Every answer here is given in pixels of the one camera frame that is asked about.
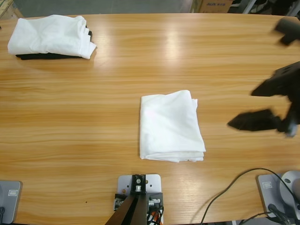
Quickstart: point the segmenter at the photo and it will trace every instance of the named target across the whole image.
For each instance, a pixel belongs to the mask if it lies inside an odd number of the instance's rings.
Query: white towel
[[[197,99],[188,90],[142,97],[140,158],[203,161],[205,146],[196,110]]]
[[[90,59],[96,45],[82,16],[51,15],[41,19],[20,18],[8,43],[12,55],[56,53]]]

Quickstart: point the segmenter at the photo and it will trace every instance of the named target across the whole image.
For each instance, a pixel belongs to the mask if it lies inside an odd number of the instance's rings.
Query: wooden table
[[[98,49],[90,60],[22,61],[7,52],[16,21],[0,30],[0,179],[23,182],[16,222],[104,224],[117,178],[158,173],[165,224],[199,222],[206,202],[240,172],[300,169],[299,135],[228,127],[238,113],[284,97],[249,93],[277,68],[300,59],[278,46],[279,16],[231,14],[86,15]],[[203,162],[139,158],[141,96],[190,90],[207,152]],[[254,171],[240,178],[205,221],[263,211]]]

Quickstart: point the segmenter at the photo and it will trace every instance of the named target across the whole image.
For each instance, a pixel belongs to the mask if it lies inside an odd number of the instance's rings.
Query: black cloth
[[[92,38],[92,31],[89,31],[90,38]],[[22,60],[58,60],[58,59],[71,59],[71,58],[81,58],[80,56],[74,55],[61,55],[55,53],[32,53],[32,54],[20,54],[16,57]]]

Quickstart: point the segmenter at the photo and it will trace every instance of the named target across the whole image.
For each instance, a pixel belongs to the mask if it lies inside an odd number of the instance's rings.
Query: orange wire
[[[156,221],[158,219],[158,213],[156,214],[156,216],[154,217],[154,220]]]

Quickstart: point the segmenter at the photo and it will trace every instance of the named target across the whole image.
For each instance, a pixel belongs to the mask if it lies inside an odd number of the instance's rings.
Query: label sticker
[[[18,190],[9,190],[8,191],[8,196],[17,196]]]
[[[264,189],[272,188],[272,183],[270,181],[269,182],[263,182],[262,185],[263,185]]]

